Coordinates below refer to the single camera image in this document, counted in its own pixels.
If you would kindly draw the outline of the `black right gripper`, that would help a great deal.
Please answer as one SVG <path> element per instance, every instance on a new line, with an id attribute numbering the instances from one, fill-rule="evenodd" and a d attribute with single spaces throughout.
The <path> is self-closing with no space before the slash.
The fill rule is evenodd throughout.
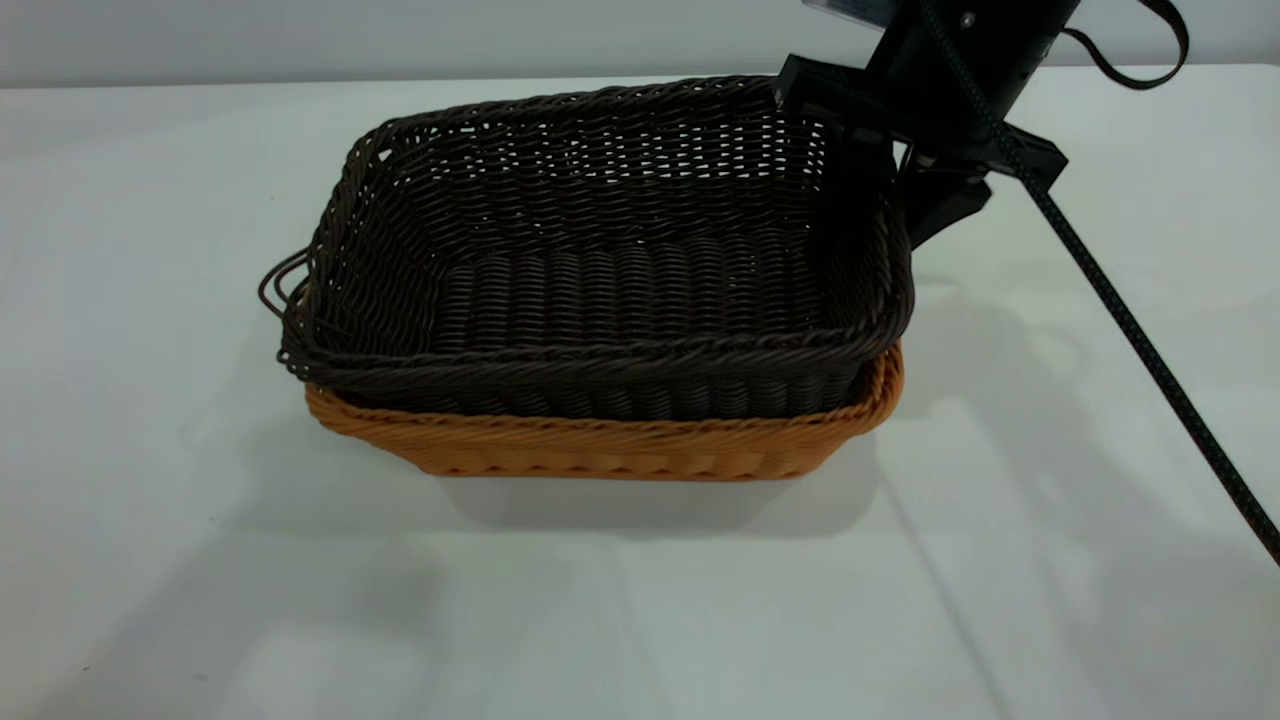
<path id="1" fill-rule="evenodd" d="M 911 250 L 975 215 L 989 170 L 1012 168 L 995 138 L 1069 18 L 1065 1 L 824 1 L 847 19 L 883 20 L 864 68 L 792 55 L 774 79 L 780 108 L 824 124 L 828 281 L 860 304 L 893 295 L 896 245 L 884 191 L 892 146 Z"/>

